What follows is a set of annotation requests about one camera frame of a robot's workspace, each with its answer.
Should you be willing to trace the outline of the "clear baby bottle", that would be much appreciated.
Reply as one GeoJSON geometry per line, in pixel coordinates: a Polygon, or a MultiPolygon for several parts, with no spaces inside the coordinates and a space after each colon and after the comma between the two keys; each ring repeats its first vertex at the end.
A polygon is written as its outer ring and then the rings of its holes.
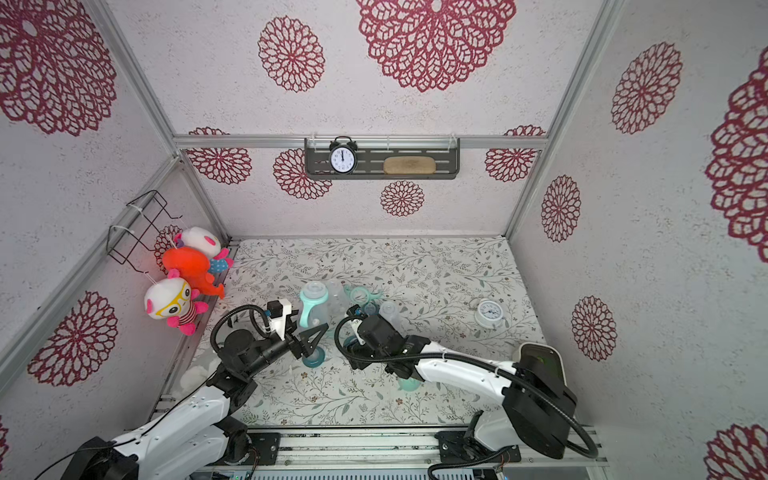
{"type": "Polygon", "coordinates": [[[385,319],[398,333],[404,333],[400,307],[395,301],[384,301],[379,306],[379,315],[385,319]]]}
{"type": "Polygon", "coordinates": [[[310,311],[310,321],[313,327],[321,324],[331,324],[333,321],[344,317],[350,305],[348,294],[341,280],[329,280],[325,282],[328,299],[323,304],[318,304],[310,311]]]}

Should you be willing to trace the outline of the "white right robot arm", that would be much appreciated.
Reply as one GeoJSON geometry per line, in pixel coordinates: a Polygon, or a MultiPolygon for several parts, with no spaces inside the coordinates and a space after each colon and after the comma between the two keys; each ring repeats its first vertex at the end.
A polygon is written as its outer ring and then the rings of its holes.
{"type": "Polygon", "coordinates": [[[567,450],[599,456],[597,443],[574,417],[578,400],[564,374],[535,355],[495,361],[461,353],[420,335],[404,336],[356,305],[335,327],[333,340],[354,370],[382,364],[400,379],[452,386],[498,404],[497,411],[480,414],[471,431],[491,452],[522,443],[557,460],[567,450]]]}

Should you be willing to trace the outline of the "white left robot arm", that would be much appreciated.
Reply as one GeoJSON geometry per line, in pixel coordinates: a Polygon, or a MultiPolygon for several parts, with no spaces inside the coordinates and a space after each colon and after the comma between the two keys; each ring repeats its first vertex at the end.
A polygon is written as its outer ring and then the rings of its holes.
{"type": "Polygon", "coordinates": [[[234,414],[257,388],[256,376],[283,356],[311,357],[327,324],[304,328],[286,300],[245,304],[221,317],[210,344],[220,362],[167,412],[106,441],[94,437],[63,457],[65,479],[185,479],[214,463],[257,459],[247,426],[234,414]]]}

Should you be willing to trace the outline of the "teal nipple collar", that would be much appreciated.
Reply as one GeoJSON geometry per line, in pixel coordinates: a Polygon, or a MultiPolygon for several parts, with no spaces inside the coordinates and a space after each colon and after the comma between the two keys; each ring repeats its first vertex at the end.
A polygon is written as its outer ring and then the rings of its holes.
{"type": "Polygon", "coordinates": [[[308,368],[318,368],[320,367],[323,362],[325,361],[326,353],[325,350],[318,346],[315,348],[312,354],[310,354],[307,357],[304,357],[302,359],[303,364],[308,368]]]}
{"type": "Polygon", "coordinates": [[[362,310],[367,316],[376,315],[379,312],[379,306],[376,302],[371,301],[367,302],[362,310]]]}

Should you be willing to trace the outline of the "red orange plush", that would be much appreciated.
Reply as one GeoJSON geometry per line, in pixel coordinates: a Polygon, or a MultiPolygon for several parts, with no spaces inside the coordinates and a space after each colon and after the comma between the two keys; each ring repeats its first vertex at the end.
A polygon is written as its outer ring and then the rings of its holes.
{"type": "Polygon", "coordinates": [[[177,247],[165,251],[162,265],[169,278],[182,278],[202,295],[225,298],[225,287],[215,285],[215,277],[209,272],[208,258],[191,247],[177,247]]]}

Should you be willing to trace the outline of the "white plush yellow glasses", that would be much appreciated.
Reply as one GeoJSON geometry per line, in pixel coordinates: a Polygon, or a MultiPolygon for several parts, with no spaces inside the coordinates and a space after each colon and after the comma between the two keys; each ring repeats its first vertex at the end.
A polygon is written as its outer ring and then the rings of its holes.
{"type": "Polygon", "coordinates": [[[169,327],[192,336],[197,330],[197,318],[209,309],[206,302],[199,300],[201,296],[177,269],[171,269],[165,279],[155,282],[146,291],[143,305],[151,318],[165,320],[169,327]]]}

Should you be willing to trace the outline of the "white pink plush upper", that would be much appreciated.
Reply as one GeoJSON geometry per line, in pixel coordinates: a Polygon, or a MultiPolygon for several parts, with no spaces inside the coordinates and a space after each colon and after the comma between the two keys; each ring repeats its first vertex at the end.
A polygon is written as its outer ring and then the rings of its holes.
{"type": "Polygon", "coordinates": [[[210,231],[191,227],[173,236],[177,247],[190,247],[203,253],[209,260],[223,260],[229,256],[229,249],[210,231]]]}

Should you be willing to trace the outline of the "white alarm clock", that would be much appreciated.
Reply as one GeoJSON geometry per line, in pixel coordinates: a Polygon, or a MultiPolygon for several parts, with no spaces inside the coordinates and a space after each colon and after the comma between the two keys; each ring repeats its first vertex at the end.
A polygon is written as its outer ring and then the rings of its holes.
{"type": "Polygon", "coordinates": [[[495,330],[504,324],[504,308],[494,300],[483,298],[475,307],[474,319],[480,327],[495,330]]]}

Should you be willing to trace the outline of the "tan brush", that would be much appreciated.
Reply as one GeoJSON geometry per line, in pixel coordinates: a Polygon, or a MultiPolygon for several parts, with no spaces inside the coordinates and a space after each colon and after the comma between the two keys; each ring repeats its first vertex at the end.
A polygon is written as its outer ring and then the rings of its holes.
{"type": "Polygon", "coordinates": [[[428,156],[393,156],[384,160],[383,171],[387,175],[432,175],[437,163],[428,156]]]}

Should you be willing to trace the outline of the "black alarm clock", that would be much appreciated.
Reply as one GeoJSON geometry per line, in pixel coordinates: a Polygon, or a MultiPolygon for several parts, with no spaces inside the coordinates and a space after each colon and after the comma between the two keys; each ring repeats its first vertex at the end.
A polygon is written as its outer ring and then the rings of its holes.
{"type": "Polygon", "coordinates": [[[329,162],[337,174],[350,174],[357,166],[357,143],[349,136],[337,136],[329,144],[329,162]]]}

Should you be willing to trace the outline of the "white sterilizer box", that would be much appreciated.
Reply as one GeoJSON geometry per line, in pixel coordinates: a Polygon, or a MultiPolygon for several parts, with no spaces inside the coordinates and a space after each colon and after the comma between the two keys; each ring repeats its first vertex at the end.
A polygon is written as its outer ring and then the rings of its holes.
{"type": "Polygon", "coordinates": [[[565,379],[565,369],[560,353],[547,344],[535,342],[523,342],[513,354],[512,360],[519,362],[523,357],[535,357],[547,367],[553,374],[565,379]]]}

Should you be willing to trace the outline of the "metal base rail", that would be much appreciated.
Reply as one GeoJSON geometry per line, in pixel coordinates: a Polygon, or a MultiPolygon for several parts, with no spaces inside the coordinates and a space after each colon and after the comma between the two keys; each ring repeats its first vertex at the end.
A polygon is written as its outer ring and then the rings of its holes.
{"type": "Polygon", "coordinates": [[[605,456],[548,458],[519,439],[471,464],[466,425],[251,428],[245,459],[198,468],[193,479],[606,479],[605,456]]]}

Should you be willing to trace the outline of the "grey wall shelf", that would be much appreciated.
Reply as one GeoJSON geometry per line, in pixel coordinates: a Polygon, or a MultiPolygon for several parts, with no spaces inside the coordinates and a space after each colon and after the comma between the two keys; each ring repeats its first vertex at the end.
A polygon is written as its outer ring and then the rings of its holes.
{"type": "Polygon", "coordinates": [[[460,171],[461,142],[456,137],[435,141],[414,139],[395,141],[354,140],[358,145],[357,166],[350,174],[335,173],[329,162],[329,144],[333,139],[304,140],[304,170],[312,180],[453,180],[460,171]],[[383,162],[393,156],[428,156],[437,163],[432,175],[387,175],[383,162]]]}

